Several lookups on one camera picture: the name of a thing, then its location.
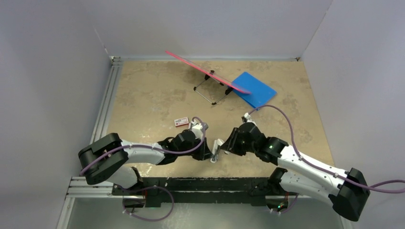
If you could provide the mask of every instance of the beige table surface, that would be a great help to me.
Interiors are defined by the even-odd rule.
[[[265,61],[195,61],[233,80],[249,72],[271,86],[277,95],[269,104],[281,108],[290,118],[298,149],[324,163],[333,165],[311,86],[302,62]],[[242,124],[241,116],[252,108],[235,93],[217,105],[193,91],[204,75],[179,61],[126,61],[119,81],[108,133],[137,143],[154,143],[176,136],[186,127],[174,127],[173,120],[200,117],[207,122],[208,146],[217,138],[226,140],[234,127]],[[224,87],[210,79],[199,91],[214,100]],[[261,132],[287,142],[290,131],[284,117],[272,108],[252,114]],[[181,156],[164,166],[134,164],[146,177],[267,177],[276,166],[262,162],[252,153],[246,156],[226,155],[223,151],[215,164]]]

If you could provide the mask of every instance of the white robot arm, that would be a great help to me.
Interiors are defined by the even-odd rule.
[[[297,154],[294,147],[287,142],[261,133],[248,113],[242,120],[244,123],[234,128],[225,142],[222,139],[215,140],[214,155],[218,155],[220,149],[240,156],[252,152],[262,161],[279,166],[270,178],[273,177],[274,183],[284,191],[316,198],[332,206],[339,215],[352,221],[358,220],[370,191],[340,177],[366,186],[364,176],[359,170],[352,168],[346,171],[299,151]],[[303,158],[319,168],[331,171],[333,175],[310,166]]]
[[[206,123],[192,121],[190,128],[176,137],[168,137],[153,144],[132,143],[120,139],[118,134],[108,134],[79,152],[79,159],[84,168],[81,175],[86,176],[89,185],[109,181],[123,188],[133,187],[141,177],[136,168],[125,164],[166,165],[173,163],[178,156],[192,156],[196,160],[211,158],[211,151],[203,139],[203,130],[206,129],[208,129]],[[119,147],[120,150],[96,161],[106,151]]]

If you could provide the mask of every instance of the metal frame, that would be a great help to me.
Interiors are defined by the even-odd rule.
[[[207,80],[209,80],[209,79],[211,79],[211,78],[212,78],[212,77],[211,77],[210,75],[206,74],[206,75],[204,76],[204,80],[203,80],[201,83],[197,84],[197,86],[194,87],[194,91],[197,92],[198,94],[200,94],[200,95],[201,95],[204,99],[206,99],[208,102],[210,102],[211,105],[216,105],[216,103],[219,102],[220,100],[222,100],[223,98],[225,98],[225,97],[233,90],[233,88],[232,88],[232,87],[228,87],[228,89],[225,90],[225,95],[224,95],[224,96],[222,96],[221,98],[219,98],[217,101],[212,102],[212,101],[209,100],[207,97],[205,97],[203,94],[201,94],[199,91],[197,91],[197,87],[201,86],[201,84],[203,84],[204,82],[206,82]],[[212,79],[215,80],[217,83],[219,83],[221,86],[224,86],[224,84],[221,83],[221,82],[219,82],[218,80],[216,80],[216,79],[214,79],[214,78],[212,78]]]
[[[182,56],[187,60],[191,61],[272,61],[272,62],[297,62],[296,58],[271,58],[271,57],[261,57],[252,58],[250,56],[239,56],[239,57],[216,57],[216,56],[195,56],[195,55],[184,55]],[[123,61],[178,61],[174,60],[172,56],[167,54],[155,55],[155,56],[145,56],[145,55],[128,55],[121,56]]]
[[[119,78],[121,76],[124,60],[131,60],[131,59],[129,58],[122,59],[120,57],[114,57],[112,59],[110,75],[108,77],[106,90],[103,96],[100,110],[98,112],[96,124],[93,130],[93,134],[91,136],[90,143],[97,141],[107,133],[108,123],[111,117],[113,103],[115,95],[117,93],[117,87],[119,83]],[[67,229],[76,198],[122,198],[121,196],[111,195],[112,190],[113,184],[110,182],[102,182],[100,184],[90,186],[86,183],[85,177],[72,177],[56,228]],[[126,196],[126,198],[142,199],[143,197]],[[272,196],[272,198],[283,198],[283,197]],[[343,217],[341,217],[341,223],[344,229],[354,228],[352,222]]]

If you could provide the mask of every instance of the blue cutting board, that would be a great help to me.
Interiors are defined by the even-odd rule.
[[[273,88],[264,84],[247,72],[242,73],[232,82],[251,92],[251,94],[244,94],[234,90],[239,97],[245,100],[253,108],[265,105],[277,94]]]

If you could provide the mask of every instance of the gray wall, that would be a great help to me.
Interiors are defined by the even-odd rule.
[[[82,2],[111,55],[245,59],[301,56],[332,0]]]
[[[303,57],[336,165],[370,185],[405,178],[404,21],[403,0],[334,1]],[[403,229],[404,206],[372,192],[357,226]]]
[[[79,1],[0,2],[0,228],[56,227],[108,69]]]

